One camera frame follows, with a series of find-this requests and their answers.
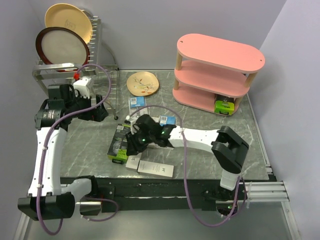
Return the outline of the pink three-tier shelf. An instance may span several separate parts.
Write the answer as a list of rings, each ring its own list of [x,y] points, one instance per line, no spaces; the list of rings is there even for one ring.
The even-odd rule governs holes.
[[[173,98],[211,113],[215,95],[223,95],[234,98],[234,114],[265,65],[263,53],[251,45],[199,33],[183,35],[176,47]]]

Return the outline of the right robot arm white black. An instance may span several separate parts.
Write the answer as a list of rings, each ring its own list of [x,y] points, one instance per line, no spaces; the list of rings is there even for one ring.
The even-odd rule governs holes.
[[[160,125],[148,114],[139,118],[128,115],[125,123],[130,125],[130,132],[125,135],[128,156],[143,152],[150,144],[213,153],[222,167],[219,195],[230,199],[236,194],[238,177],[250,146],[232,128],[223,125],[220,129],[198,130],[175,124]]]

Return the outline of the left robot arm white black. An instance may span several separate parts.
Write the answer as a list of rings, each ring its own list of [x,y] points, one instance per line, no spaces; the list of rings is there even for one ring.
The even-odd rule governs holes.
[[[77,177],[61,186],[61,160],[69,125],[74,118],[102,122],[109,114],[103,105],[92,108],[91,87],[79,84],[51,84],[48,97],[34,117],[37,154],[34,174],[26,197],[18,209],[34,221],[68,219],[82,198],[95,200],[100,193],[92,175]]]

